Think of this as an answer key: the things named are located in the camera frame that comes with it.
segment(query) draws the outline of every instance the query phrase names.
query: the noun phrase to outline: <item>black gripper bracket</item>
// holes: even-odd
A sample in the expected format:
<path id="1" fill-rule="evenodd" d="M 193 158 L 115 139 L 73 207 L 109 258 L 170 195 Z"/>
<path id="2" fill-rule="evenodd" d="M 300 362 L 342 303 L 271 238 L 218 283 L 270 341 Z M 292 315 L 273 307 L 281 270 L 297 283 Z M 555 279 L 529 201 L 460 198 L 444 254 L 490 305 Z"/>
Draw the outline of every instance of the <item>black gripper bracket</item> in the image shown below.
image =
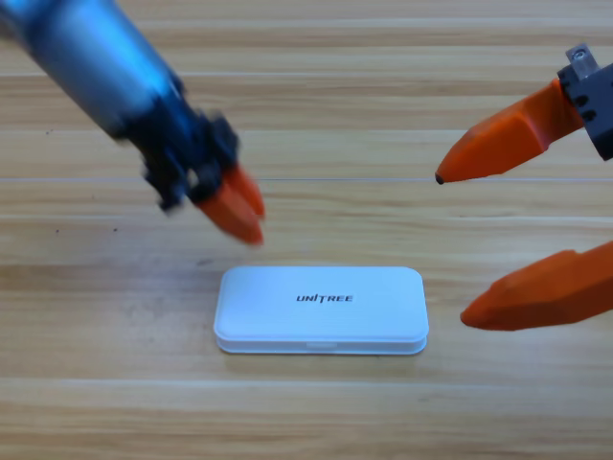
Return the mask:
<path id="1" fill-rule="evenodd" d="M 562 88 L 604 161 L 613 158 L 613 64 L 601 68 L 589 47 L 566 53 L 570 65 L 557 73 Z"/>

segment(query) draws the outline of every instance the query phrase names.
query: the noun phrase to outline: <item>table surface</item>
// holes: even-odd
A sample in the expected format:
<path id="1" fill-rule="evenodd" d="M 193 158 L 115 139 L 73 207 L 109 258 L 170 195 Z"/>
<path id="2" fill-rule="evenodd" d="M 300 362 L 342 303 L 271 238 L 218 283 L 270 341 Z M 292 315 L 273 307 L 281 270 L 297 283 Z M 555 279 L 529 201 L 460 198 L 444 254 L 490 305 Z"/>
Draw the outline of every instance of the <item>table surface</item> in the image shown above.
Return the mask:
<path id="1" fill-rule="evenodd" d="M 460 312 L 497 278 L 609 241 L 613 170 L 584 131 L 502 177 L 438 186 L 467 128 L 544 86 L 610 0 L 124 0 L 220 109 L 268 207 L 265 246 L 155 206 L 106 138 L 0 47 L 0 457 L 613 458 L 613 314 L 518 333 Z M 431 334 L 412 357 L 230 356 L 236 265 L 408 265 Z"/>

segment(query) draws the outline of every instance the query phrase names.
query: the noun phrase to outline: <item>orange gripper jaw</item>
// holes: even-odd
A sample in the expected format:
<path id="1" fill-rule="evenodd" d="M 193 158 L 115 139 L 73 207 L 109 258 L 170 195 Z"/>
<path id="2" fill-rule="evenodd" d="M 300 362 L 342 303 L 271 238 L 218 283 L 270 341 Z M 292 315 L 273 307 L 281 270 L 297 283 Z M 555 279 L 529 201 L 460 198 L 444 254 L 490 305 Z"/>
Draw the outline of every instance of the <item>orange gripper jaw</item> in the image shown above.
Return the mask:
<path id="1" fill-rule="evenodd" d="M 502 174 L 540 155 L 583 127 L 559 80 L 472 127 L 436 172 L 437 182 Z"/>
<path id="2" fill-rule="evenodd" d="M 263 244 L 263 199 L 258 185 L 241 166 L 225 172 L 217 193 L 195 206 L 222 232 L 247 244 Z"/>
<path id="3" fill-rule="evenodd" d="M 559 252 L 498 280 L 461 320 L 489 331 L 573 324 L 612 310 L 612 294 L 613 241 Z"/>

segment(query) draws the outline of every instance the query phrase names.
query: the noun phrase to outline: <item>black gripper mount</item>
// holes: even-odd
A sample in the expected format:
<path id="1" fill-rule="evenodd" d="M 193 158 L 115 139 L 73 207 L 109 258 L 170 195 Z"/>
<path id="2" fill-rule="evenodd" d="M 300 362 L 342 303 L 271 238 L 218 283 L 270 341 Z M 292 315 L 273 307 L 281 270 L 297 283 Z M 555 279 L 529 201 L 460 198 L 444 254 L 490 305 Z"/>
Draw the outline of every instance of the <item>black gripper mount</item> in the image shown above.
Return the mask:
<path id="1" fill-rule="evenodd" d="M 145 180 L 160 196 L 164 212 L 213 196 L 223 173 L 238 163 L 239 138 L 220 114 L 207 118 L 183 96 L 171 94 L 130 124 L 121 136 L 143 155 Z"/>
<path id="2" fill-rule="evenodd" d="M 566 52 L 570 65 L 557 73 L 564 93 L 604 161 L 613 158 L 613 64 L 601 68 L 589 47 Z"/>

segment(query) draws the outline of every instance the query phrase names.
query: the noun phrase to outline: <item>white plastic case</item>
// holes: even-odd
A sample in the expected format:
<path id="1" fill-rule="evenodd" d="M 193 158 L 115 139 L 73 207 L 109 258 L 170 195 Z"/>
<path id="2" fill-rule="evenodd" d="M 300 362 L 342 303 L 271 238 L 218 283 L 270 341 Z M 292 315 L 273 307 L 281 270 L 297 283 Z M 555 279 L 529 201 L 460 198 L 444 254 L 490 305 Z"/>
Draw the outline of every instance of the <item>white plastic case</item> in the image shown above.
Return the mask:
<path id="1" fill-rule="evenodd" d="M 429 332 L 423 281 L 400 266 L 240 266 L 215 334 L 240 354 L 413 355 Z"/>

